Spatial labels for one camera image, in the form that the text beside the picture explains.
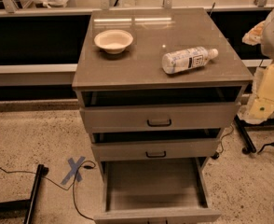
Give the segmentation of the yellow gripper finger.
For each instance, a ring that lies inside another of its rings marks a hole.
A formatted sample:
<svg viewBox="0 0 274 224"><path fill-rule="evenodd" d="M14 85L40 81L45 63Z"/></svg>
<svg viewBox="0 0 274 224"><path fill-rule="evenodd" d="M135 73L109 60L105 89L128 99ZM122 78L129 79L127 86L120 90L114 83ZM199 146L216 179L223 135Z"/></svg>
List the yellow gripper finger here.
<svg viewBox="0 0 274 224"><path fill-rule="evenodd" d="M238 115L249 124L260 124L274 113L274 61L267 68L258 67L253 76L252 94Z"/></svg>
<svg viewBox="0 0 274 224"><path fill-rule="evenodd" d="M260 44L262 33L264 30L264 24L264 21L260 21L258 24L256 24L255 27L253 27L248 33L243 36L242 42L251 46Z"/></svg>

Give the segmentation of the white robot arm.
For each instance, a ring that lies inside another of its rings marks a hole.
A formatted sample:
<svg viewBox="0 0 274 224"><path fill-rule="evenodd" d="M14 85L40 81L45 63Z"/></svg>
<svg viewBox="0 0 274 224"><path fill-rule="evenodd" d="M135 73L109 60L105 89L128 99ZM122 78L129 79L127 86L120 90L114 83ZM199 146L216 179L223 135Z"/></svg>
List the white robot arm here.
<svg viewBox="0 0 274 224"><path fill-rule="evenodd" d="M249 124L260 124L274 113L274 8L242 38L242 42L261 45L261 52L272 60L267 68L257 68L253 76L252 94L241 110L241 117Z"/></svg>

